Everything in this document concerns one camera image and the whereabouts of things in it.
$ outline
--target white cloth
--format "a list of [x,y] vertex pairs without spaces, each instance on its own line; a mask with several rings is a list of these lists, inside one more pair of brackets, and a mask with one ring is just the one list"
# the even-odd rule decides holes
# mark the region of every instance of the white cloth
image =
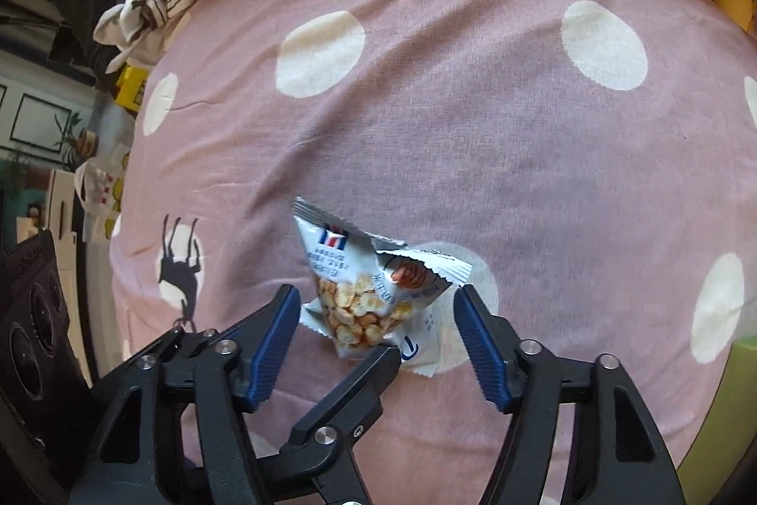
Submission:
[[100,44],[121,50],[107,72],[118,71],[125,62],[152,69],[163,56],[165,42],[180,17],[195,1],[126,0],[103,13],[92,37]]

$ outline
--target red and blue logo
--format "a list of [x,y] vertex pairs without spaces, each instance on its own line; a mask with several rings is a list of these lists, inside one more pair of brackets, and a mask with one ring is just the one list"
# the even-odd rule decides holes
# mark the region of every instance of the red and blue logo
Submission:
[[325,247],[331,247],[336,250],[344,250],[344,246],[347,244],[347,238],[350,234],[341,228],[333,227],[329,225],[323,230],[319,244],[323,244]]

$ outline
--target screw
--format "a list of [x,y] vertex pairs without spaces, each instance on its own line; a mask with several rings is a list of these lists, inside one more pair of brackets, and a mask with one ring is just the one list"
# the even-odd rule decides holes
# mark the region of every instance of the screw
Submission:
[[615,370],[620,366],[620,360],[610,354],[602,354],[599,356],[599,363],[608,370]]
[[527,356],[535,356],[541,353],[542,349],[544,348],[541,346],[541,343],[539,341],[531,341],[530,338],[527,338],[525,341],[521,341],[521,351]]
[[153,366],[155,366],[157,360],[155,360],[155,356],[142,356],[137,360],[137,368],[140,370],[150,370]]
[[336,430],[331,426],[322,426],[316,430],[316,441],[321,445],[331,445],[336,441]]
[[236,346],[237,345],[234,341],[230,341],[228,338],[225,338],[222,341],[218,341],[216,343],[215,350],[217,354],[228,356],[229,354],[233,354],[236,351]]

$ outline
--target black deer print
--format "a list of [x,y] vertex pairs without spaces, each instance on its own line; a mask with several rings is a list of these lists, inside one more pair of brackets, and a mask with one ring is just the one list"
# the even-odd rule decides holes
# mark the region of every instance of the black deer print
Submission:
[[[160,277],[158,283],[165,281],[173,285],[184,293],[182,299],[182,316],[175,322],[174,326],[186,327],[188,324],[193,332],[197,331],[194,325],[194,309],[197,307],[197,274],[202,270],[200,265],[200,249],[197,241],[194,239],[194,227],[198,219],[192,221],[192,230],[189,233],[187,242],[187,257],[184,261],[176,261],[173,255],[173,237],[176,235],[176,228],[179,226],[181,217],[177,217],[173,223],[171,238],[166,245],[166,231],[168,227],[168,215],[163,219],[163,256],[160,258]],[[192,247],[194,247],[194,263],[192,261]]]

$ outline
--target white snack packet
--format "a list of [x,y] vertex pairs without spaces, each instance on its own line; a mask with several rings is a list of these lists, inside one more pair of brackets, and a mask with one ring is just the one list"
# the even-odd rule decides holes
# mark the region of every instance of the white snack packet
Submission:
[[440,359],[434,302],[462,286],[472,266],[440,251],[368,234],[298,197],[294,220],[317,277],[318,295],[300,323],[334,339],[341,358],[364,358],[373,345],[398,346],[406,368],[431,377]]

